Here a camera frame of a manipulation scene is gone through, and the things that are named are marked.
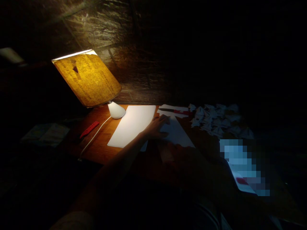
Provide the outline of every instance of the person's arm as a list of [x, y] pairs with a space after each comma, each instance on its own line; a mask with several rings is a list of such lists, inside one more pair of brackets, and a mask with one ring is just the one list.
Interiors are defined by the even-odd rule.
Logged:
[[244, 229], [276, 229], [270, 219], [254, 204], [245, 199], [233, 186], [232, 175], [225, 165], [209, 163], [191, 147], [168, 144], [183, 186], [211, 200], [231, 226]]
[[168, 135], [160, 132], [165, 123], [169, 124], [167, 116], [154, 117], [144, 131], [99, 170], [69, 211], [85, 211], [95, 216], [108, 194], [126, 176], [144, 143], [149, 139], [160, 139]]

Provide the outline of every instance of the red pen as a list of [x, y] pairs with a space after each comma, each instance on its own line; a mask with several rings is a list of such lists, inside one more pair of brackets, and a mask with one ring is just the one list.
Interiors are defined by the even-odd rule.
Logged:
[[82, 139], [82, 137], [86, 136], [87, 134], [89, 134], [97, 125], [99, 125], [98, 121], [95, 121], [93, 124], [91, 124], [80, 136], [80, 139]]

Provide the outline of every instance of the desk lamp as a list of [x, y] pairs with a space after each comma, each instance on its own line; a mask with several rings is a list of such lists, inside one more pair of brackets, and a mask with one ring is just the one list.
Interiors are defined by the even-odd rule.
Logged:
[[122, 87], [94, 50], [59, 57], [52, 63], [84, 106], [108, 103], [113, 119], [125, 115], [125, 109], [111, 101]]

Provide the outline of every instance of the lamp cord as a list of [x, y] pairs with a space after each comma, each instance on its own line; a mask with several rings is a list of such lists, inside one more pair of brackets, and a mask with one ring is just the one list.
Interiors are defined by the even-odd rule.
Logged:
[[80, 157], [78, 159], [78, 161], [82, 161], [81, 160], [81, 156], [82, 153], [84, 152], [84, 150], [86, 149], [86, 147], [91, 143], [91, 141], [94, 139], [94, 137], [97, 135], [97, 133], [99, 132], [99, 130], [101, 129], [101, 127], [107, 122], [107, 120], [100, 126], [100, 128], [97, 130], [97, 132], [95, 133], [95, 135], [93, 136], [93, 138], [89, 141], [89, 143], [84, 147], [84, 149], [82, 150], [82, 152], [80, 153]]

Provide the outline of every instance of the red object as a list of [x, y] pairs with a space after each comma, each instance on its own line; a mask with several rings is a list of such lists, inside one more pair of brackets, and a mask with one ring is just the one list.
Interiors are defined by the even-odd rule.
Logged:
[[95, 121], [93, 124], [91, 124], [80, 136], [80, 139], [82, 139], [82, 137], [86, 136], [87, 134], [89, 134], [97, 125], [99, 125], [98, 121]]
[[189, 111], [174, 110], [174, 113], [179, 113], [179, 114], [184, 114], [184, 115], [190, 115], [190, 112], [189, 112]]
[[236, 180], [239, 184], [246, 184], [248, 185], [248, 183], [243, 179], [243, 178], [240, 178], [240, 177], [236, 177]]

